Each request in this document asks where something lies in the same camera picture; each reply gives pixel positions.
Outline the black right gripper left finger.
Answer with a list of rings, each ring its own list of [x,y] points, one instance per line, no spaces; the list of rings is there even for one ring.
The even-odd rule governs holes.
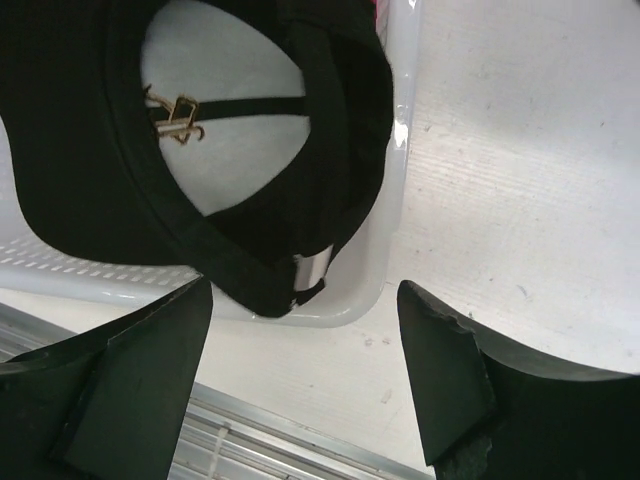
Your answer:
[[[2,362],[2,478],[167,478],[212,309],[200,278]]]

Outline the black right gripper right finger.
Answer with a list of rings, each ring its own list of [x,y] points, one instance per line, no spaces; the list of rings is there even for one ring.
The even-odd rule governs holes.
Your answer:
[[[439,479],[635,479],[639,378],[550,355],[413,281],[397,309],[426,464]]]

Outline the black baseball cap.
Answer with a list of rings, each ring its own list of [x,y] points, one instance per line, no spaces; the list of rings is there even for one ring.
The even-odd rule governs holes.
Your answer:
[[[381,189],[393,77],[371,1],[5,1],[1,120],[30,229],[184,265],[280,318]]]

